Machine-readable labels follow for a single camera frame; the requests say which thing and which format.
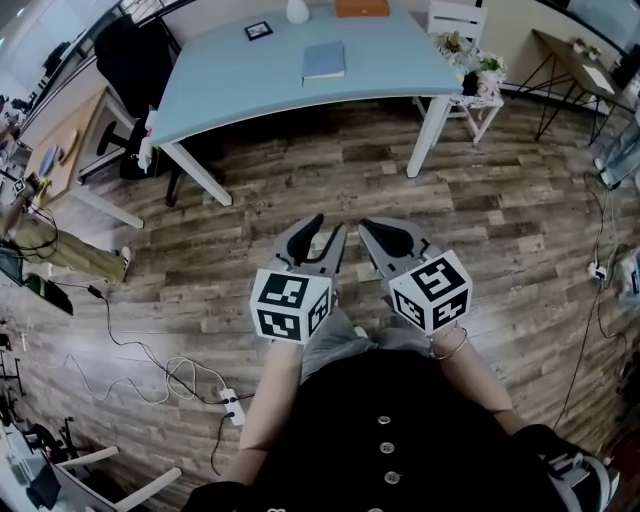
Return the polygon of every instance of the flower pot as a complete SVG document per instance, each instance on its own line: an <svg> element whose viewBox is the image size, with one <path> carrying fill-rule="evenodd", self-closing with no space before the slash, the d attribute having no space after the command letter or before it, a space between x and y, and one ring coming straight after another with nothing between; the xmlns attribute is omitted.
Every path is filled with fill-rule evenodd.
<svg viewBox="0 0 640 512"><path fill-rule="evenodd" d="M309 19L309 8L304 0L289 0L287 2L287 19L295 25L305 23Z"/></svg>

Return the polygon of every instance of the wooden floor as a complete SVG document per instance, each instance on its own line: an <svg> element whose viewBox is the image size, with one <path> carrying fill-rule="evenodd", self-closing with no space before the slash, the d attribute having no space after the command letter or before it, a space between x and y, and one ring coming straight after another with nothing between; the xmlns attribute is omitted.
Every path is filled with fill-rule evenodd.
<svg viewBox="0 0 640 512"><path fill-rule="evenodd" d="M540 103L509 100L476 147L465 125L450 121L413 180L404 169L420 124L409 100L278 114L193 141L212 167L225 171L231 207L221 207L186 176L177 206L168 209L163 201L168 176L125 183L112 169L96 175L92 189L145 219L143 230L73 199L54 213L60 228L88 242L133 248L135 260L124 285L93 281L108 292L119 341L144 341L161 361L193 358L221 372L243 394L255 390L264 355L253 335L248 297L274 237L318 212L326 215L325 235L345 221L349 236L340 302L355 323L369 330L384 326L389 310L359 244L357 222L373 215L410 219L432 242L454 249L473 277L473 309L463 323L517 410L531 422L553 425L597 290L586 268L600 214L583 178L585 171L594 171L586 147L591 117L563 113L537 143L533 135L541 110ZM623 125L619 118L611 128ZM613 203L618 240L637 245L640 203L631 185L615 191ZM597 193L604 197L602 189ZM610 223L608 218L602 259L613 247ZM92 282L59 269L55 278ZM191 489L214 479L209 457L224 409L175 396L162 405L146 405L126 385L116 385L100 401L86 391L71 361L64 369L47 368L61 365L71 353L96 394L125 376L149 400L164 394L162 372L139 346L110 341L105 304L82 289L69 293L73 318L25 290L0 287L0 313L9 320L13 355L21 359L28 393L19 410L55 430L65 416L73 416L79 444L120 447L121 455L105 467L129 489L181 467L184 475L151 504L156 510L179 509ZM618 307L610 291L602 296L601 317L607 332L624 329L635 346L640 323ZM19 333L27 333L24 346ZM594 318L558 428L589 450L598 450L615 431L620 409L615 388L624 350L623 342L601 336ZM185 368L178 374L190 378ZM198 372L202 396L216 400L219 388L214 376ZM219 468L234 453L239 431L225 424L222 437L215 456Z"/></svg>

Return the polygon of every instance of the small picture frame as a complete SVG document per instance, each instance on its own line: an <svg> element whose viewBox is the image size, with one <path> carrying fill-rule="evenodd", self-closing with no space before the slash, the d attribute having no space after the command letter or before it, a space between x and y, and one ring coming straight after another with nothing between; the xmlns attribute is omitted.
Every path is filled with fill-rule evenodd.
<svg viewBox="0 0 640 512"><path fill-rule="evenodd" d="M244 31L246 32L249 41L273 34L273 30L271 30L271 27L266 21L261 21L260 23L246 27Z"/></svg>

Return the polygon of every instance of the gray shorts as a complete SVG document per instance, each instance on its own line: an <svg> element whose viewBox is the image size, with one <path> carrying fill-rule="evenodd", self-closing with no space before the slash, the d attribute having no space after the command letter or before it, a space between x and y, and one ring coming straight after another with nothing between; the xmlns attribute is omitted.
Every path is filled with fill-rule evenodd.
<svg viewBox="0 0 640 512"><path fill-rule="evenodd" d="M302 358L302 380L323 366L364 354L369 350L413 350L429 357L429 342L424 333L408 325L400 317L392 317L392 325L369 338L356 334L351 320L338 306L333 308L316 336L304 347Z"/></svg>

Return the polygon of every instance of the power strip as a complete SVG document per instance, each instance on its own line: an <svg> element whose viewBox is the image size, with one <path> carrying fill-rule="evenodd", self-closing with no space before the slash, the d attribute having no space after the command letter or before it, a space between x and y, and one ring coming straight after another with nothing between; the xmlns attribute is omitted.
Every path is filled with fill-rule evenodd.
<svg viewBox="0 0 640 512"><path fill-rule="evenodd" d="M228 400L228 403L224 404L224 408L227 410L227 413L232 414L231 422L236 426L244 425L246 421L246 415L244 413L244 409L242 408L242 403L238 400L238 395L234 389L225 388L220 391L220 397L223 400Z"/></svg>
<svg viewBox="0 0 640 512"><path fill-rule="evenodd" d="M607 269L600 265L597 261L589 263L589 276L598 281L607 279Z"/></svg>

